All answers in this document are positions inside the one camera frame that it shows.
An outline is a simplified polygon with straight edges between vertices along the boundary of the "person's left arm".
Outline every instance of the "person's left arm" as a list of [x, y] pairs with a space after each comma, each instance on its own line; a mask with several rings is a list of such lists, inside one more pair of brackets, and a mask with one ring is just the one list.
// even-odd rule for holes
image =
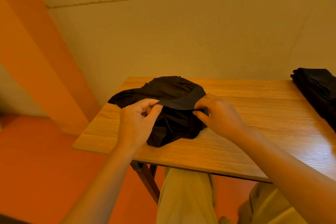
[[155, 105], [157, 102], [156, 99], [143, 99], [121, 110], [116, 146], [102, 170], [61, 224], [108, 223], [127, 167], [148, 139], [161, 112], [162, 105]]

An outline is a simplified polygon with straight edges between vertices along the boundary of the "hand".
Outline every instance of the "hand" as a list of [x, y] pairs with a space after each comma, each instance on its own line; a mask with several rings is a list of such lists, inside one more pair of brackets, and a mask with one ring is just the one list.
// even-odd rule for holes
[[117, 146], [134, 154], [147, 141], [162, 110], [156, 99], [143, 99], [120, 112]]
[[208, 108], [209, 116], [199, 111], [194, 111], [193, 114], [216, 134], [230, 141], [249, 129], [236, 109], [218, 96], [207, 94], [195, 104], [195, 109], [204, 107]]

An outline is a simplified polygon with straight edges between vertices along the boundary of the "person's left hand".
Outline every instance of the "person's left hand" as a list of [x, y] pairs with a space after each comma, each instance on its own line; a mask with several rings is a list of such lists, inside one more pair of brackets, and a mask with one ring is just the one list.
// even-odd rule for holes
[[143, 99], [120, 112], [117, 146], [134, 154], [147, 141], [162, 110], [156, 99]]

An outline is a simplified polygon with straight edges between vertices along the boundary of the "leg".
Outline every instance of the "leg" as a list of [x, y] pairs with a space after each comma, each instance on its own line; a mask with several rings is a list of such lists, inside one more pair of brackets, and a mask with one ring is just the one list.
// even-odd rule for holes
[[160, 197], [160, 190], [154, 180], [156, 173], [156, 166], [150, 165], [150, 168], [148, 168], [147, 164], [139, 163], [133, 160], [131, 162], [131, 167], [133, 168], [134, 171], [137, 172], [141, 181], [148, 190], [149, 194], [152, 196], [155, 203], [158, 204]]
[[167, 168], [157, 224], [218, 224], [208, 174]]
[[238, 210], [238, 224], [306, 224], [273, 184], [257, 183]]

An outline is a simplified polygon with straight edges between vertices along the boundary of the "person's right arm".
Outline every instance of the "person's right arm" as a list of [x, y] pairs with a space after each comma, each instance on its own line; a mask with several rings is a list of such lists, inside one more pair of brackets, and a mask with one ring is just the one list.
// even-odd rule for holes
[[212, 94], [195, 109], [207, 107], [210, 116], [194, 111], [210, 129], [241, 148], [275, 184], [308, 223], [336, 223], [336, 181], [279, 149], [244, 124], [236, 109]]

